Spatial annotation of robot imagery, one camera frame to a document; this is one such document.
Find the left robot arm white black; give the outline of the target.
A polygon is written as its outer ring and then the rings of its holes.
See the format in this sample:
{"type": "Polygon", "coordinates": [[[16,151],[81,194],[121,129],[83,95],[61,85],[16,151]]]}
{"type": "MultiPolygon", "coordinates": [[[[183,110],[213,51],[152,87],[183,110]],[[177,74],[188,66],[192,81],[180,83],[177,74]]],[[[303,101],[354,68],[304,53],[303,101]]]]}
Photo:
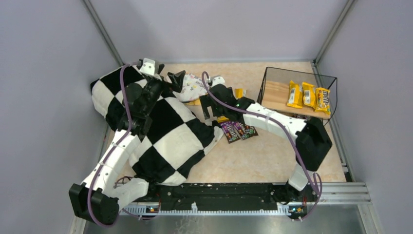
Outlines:
{"type": "Polygon", "coordinates": [[[81,184],[73,184],[69,198],[76,217],[102,227],[113,226],[122,209],[138,198],[147,195],[149,183],[133,177],[124,185],[117,186],[117,177],[147,135],[152,119],[150,113],[164,91],[180,92],[185,71],[169,73],[170,82],[148,72],[140,72],[147,84],[141,87],[131,83],[125,85],[124,71],[120,70],[119,84],[126,110],[115,133],[115,140],[93,171],[81,184]]]}

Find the yellow candy bag barcode side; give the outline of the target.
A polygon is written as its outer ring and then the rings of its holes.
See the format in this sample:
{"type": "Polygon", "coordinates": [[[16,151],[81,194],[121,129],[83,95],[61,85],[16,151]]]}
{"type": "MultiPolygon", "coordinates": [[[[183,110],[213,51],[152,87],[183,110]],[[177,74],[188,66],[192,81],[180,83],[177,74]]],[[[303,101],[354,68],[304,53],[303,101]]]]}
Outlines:
{"type": "Polygon", "coordinates": [[[240,98],[242,98],[242,97],[245,97],[246,93],[247,93],[247,90],[246,90],[246,89],[236,88],[236,89],[234,90],[234,97],[235,97],[236,99],[240,99],[240,98]]]}

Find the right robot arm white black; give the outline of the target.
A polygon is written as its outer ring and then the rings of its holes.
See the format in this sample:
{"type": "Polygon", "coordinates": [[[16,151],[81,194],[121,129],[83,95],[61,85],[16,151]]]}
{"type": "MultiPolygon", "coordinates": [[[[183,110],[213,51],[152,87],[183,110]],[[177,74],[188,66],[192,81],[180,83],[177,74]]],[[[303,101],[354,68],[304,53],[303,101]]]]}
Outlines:
{"type": "Polygon", "coordinates": [[[288,184],[297,191],[302,191],[309,184],[316,194],[321,193],[321,178],[316,172],[332,148],[332,141],[320,119],[289,117],[267,109],[252,99],[236,99],[232,89],[222,84],[208,89],[207,94],[199,99],[206,119],[224,116],[230,121],[287,139],[297,162],[288,184]]]}

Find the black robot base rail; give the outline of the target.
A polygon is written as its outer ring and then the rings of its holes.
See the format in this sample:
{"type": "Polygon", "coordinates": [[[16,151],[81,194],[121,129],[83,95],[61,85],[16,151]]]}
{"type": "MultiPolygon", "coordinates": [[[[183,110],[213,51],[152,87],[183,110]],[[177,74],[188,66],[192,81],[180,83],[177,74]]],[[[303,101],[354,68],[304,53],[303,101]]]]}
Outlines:
{"type": "Polygon", "coordinates": [[[141,218],[175,215],[285,215],[307,214],[317,200],[310,185],[302,191],[284,183],[184,183],[150,186],[148,194],[125,207],[122,215],[141,218]]]}

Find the yellow m&m bag front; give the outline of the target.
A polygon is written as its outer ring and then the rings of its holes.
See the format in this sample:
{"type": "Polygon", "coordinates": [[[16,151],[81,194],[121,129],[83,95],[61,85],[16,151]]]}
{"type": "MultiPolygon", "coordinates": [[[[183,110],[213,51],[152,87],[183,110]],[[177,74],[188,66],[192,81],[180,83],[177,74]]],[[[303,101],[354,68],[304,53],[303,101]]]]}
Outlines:
{"type": "Polygon", "coordinates": [[[229,121],[229,119],[225,116],[217,117],[217,122],[218,123],[223,123],[223,122],[227,122],[227,121],[229,121]]]}

